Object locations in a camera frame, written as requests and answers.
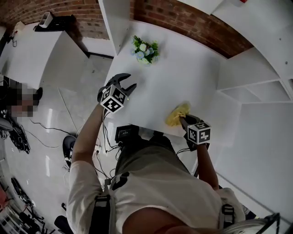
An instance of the white t-shirt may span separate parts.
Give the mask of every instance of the white t-shirt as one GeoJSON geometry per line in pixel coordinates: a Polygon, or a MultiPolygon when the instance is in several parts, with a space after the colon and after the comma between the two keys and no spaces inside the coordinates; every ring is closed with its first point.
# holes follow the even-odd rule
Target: white t-shirt
{"type": "MultiPolygon", "coordinates": [[[[145,207],[162,209],[193,228],[218,228],[221,198],[231,204],[237,222],[245,220],[242,206],[231,189],[212,187],[174,165],[156,158],[154,163],[115,178],[116,228],[122,233],[125,220],[145,207]]],[[[77,161],[71,165],[67,219],[74,233],[88,234],[96,195],[102,192],[92,165],[77,161]]]]}

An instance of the electrical outlet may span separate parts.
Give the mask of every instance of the electrical outlet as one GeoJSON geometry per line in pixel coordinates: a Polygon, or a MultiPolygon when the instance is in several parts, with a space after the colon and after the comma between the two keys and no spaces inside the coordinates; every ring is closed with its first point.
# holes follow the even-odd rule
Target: electrical outlet
{"type": "Polygon", "coordinates": [[[96,153],[96,152],[98,152],[98,154],[101,153],[101,152],[102,152],[102,147],[99,146],[99,145],[96,145],[96,146],[95,146],[95,153],[96,153]]]}

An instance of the green leaves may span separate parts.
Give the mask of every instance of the green leaves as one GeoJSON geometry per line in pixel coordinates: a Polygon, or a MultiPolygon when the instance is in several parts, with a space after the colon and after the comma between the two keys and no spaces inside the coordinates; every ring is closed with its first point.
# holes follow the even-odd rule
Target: green leaves
{"type": "Polygon", "coordinates": [[[158,43],[157,41],[154,41],[152,44],[149,44],[143,40],[141,40],[138,36],[134,35],[133,36],[133,45],[135,46],[135,53],[140,52],[140,45],[141,44],[145,44],[146,45],[146,50],[148,50],[149,48],[153,49],[153,53],[146,55],[145,51],[142,51],[144,53],[144,58],[151,64],[152,63],[152,59],[156,56],[159,56],[159,52],[158,52],[158,43]]]}

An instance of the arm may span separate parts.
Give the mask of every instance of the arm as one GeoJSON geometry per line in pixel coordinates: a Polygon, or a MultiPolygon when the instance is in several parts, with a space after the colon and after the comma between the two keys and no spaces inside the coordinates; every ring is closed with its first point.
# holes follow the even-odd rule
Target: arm
{"type": "Polygon", "coordinates": [[[72,163],[86,161],[93,165],[92,154],[95,150],[96,140],[102,124],[104,108],[98,104],[83,126],[72,151],[72,163]]]}
{"type": "Polygon", "coordinates": [[[212,186],[213,190],[218,190],[218,177],[205,144],[197,145],[197,160],[199,179],[212,186]]]}

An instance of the shoulder strap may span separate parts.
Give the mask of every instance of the shoulder strap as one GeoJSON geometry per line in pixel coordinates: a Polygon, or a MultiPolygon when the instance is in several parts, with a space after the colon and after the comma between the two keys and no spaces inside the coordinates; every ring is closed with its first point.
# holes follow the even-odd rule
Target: shoulder strap
{"type": "Polygon", "coordinates": [[[108,190],[109,181],[105,181],[105,191],[95,198],[91,227],[88,234],[116,234],[115,199],[108,190]]]}
{"type": "Polygon", "coordinates": [[[219,229],[227,228],[235,224],[235,212],[233,206],[224,204],[219,218],[219,229]]]}

